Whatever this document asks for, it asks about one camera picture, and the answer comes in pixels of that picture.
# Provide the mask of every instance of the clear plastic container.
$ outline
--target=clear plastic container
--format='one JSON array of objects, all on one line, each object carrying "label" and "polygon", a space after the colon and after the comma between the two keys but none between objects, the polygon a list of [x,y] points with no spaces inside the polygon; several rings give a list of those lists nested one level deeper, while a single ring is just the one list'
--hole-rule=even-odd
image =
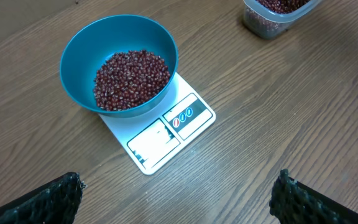
[{"label": "clear plastic container", "polygon": [[279,14],[267,9],[256,0],[244,0],[246,6],[242,21],[259,37],[272,39],[288,30],[295,21],[314,9],[320,2],[321,0],[311,0],[294,12]]}]

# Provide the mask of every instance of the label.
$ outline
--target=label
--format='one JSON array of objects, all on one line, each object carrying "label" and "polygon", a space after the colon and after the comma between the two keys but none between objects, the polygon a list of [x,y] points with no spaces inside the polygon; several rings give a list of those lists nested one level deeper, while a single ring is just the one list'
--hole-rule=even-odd
[{"label": "label", "polygon": [[166,125],[157,119],[128,142],[128,148],[146,168],[152,168],[180,144]]},{"label": "label", "polygon": [[196,95],[191,93],[166,112],[163,117],[173,130],[185,140],[212,118],[212,113]]}]

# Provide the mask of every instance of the kitchen scale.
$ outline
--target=kitchen scale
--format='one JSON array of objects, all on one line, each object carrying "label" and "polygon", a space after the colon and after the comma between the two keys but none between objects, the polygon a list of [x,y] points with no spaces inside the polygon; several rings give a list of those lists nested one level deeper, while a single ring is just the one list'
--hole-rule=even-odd
[{"label": "kitchen scale", "polygon": [[179,74],[164,99],[133,118],[100,115],[138,168],[151,175],[214,123],[215,112]]}]

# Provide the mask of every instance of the pile of red beans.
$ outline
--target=pile of red beans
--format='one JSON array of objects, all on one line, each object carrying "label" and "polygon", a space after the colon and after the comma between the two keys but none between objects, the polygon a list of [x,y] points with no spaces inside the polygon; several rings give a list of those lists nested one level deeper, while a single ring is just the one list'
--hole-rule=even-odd
[{"label": "pile of red beans", "polygon": [[281,14],[291,13],[310,0],[257,0],[261,5],[267,9]]},{"label": "pile of red beans", "polygon": [[96,105],[106,111],[139,106],[157,95],[170,77],[164,59],[152,52],[116,53],[96,73]]}]

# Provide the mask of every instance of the red button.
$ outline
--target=red button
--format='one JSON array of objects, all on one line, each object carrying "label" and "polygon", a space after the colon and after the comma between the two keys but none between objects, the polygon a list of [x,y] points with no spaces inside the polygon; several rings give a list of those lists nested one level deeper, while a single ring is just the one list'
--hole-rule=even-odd
[{"label": "red button", "polygon": [[180,121],[179,121],[179,118],[175,118],[174,120],[173,120],[173,127],[174,128],[177,128],[177,127],[179,127],[179,124],[180,124]]}]

